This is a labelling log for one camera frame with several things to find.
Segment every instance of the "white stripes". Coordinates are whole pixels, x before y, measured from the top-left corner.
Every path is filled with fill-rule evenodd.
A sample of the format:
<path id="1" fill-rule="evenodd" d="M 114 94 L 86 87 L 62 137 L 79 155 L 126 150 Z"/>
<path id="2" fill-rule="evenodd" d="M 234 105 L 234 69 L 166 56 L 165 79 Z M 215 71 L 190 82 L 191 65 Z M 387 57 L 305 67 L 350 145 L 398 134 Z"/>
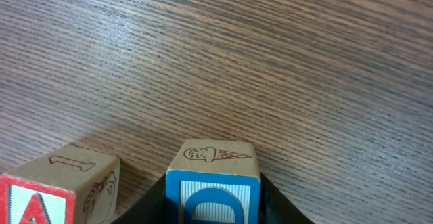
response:
<path id="1" fill-rule="evenodd" d="M 180 223 L 183 223 L 183 207 L 185 206 L 188 198 L 199 189 L 203 189 L 205 187 L 217 187 L 233 194 L 239 200 L 242 205 L 242 209 L 244 210 L 244 224 L 248 223 L 250 186 L 205 183 L 197 181 L 181 181 L 181 205 L 179 207 L 179 219 L 181 220 L 179 221 Z M 203 203 L 197 205 L 193 214 L 193 218 L 228 223 L 234 223 L 235 221 L 234 211 L 230 207 L 216 203 Z"/>

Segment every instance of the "letter a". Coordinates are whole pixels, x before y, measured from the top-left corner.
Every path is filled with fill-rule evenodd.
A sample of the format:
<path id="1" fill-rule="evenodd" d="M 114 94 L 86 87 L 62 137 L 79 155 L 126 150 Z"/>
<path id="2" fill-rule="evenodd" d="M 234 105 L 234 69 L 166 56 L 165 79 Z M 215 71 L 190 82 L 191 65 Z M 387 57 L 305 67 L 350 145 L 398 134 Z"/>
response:
<path id="1" fill-rule="evenodd" d="M 21 217 L 20 224 L 50 224 L 42 198 L 39 194 L 33 194 L 28 202 L 26 211 Z"/>

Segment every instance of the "striped pattern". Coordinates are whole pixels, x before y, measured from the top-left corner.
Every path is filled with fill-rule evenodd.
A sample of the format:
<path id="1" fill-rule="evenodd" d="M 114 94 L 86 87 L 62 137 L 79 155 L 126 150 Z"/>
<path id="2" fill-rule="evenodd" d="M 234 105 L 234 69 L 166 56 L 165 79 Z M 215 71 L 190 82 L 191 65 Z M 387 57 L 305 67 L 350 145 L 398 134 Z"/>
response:
<path id="1" fill-rule="evenodd" d="M 432 3 L 0 0 L 0 171 L 120 156 L 120 214 L 185 139 L 249 141 L 316 223 L 433 223 Z"/>
<path id="2" fill-rule="evenodd" d="M 248 211 L 250 205 L 250 186 L 246 185 L 227 185 L 219 183 L 206 183 L 197 181 L 181 181 L 181 205 L 180 219 L 183 219 L 183 207 L 186 205 L 189 197 L 200 189 L 205 187 L 217 187 L 221 188 L 231 194 L 233 194 L 241 203 L 242 209 L 244 210 L 244 223 L 248 223 Z M 197 205 L 193 219 L 210 220 L 210 221 L 235 221 L 234 211 L 222 204 L 216 203 L 205 203 Z"/>

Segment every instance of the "ice cream cone illustration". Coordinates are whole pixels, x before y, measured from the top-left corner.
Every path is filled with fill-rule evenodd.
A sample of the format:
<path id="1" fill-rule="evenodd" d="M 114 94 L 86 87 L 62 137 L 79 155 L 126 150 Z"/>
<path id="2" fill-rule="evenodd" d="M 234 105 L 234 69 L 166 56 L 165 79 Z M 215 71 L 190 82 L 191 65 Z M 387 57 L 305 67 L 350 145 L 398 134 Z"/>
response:
<path id="1" fill-rule="evenodd" d="M 183 153 L 184 157 L 190 160 L 204 160 L 206 162 L 213 162 L 214 160 L 228 160 L 228 159 L 241 159 L 251 158 L 252 156 L 240 154 L 236 152 L 229 152 L 225 150 L 218 150 L 214 147 L 206 148 L 189 148 Z"/>

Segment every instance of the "alphabet block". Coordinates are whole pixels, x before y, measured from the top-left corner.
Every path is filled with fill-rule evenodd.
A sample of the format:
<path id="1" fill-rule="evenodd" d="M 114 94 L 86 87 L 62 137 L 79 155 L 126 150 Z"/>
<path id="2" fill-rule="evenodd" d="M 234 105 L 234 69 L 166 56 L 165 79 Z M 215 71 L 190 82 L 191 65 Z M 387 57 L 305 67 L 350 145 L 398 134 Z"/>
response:
<path id="1" fill-rule="evenodd" d="M 101 224 L 119 174 L 119 158 L 65 146 L 0 175 L 0 224 Z"/>
<path id="2" fill-rule="evenodd" d="M 188 139 L 166 174 L 172 224 L 257 224 L 260 170 L 251 143 Z"/>

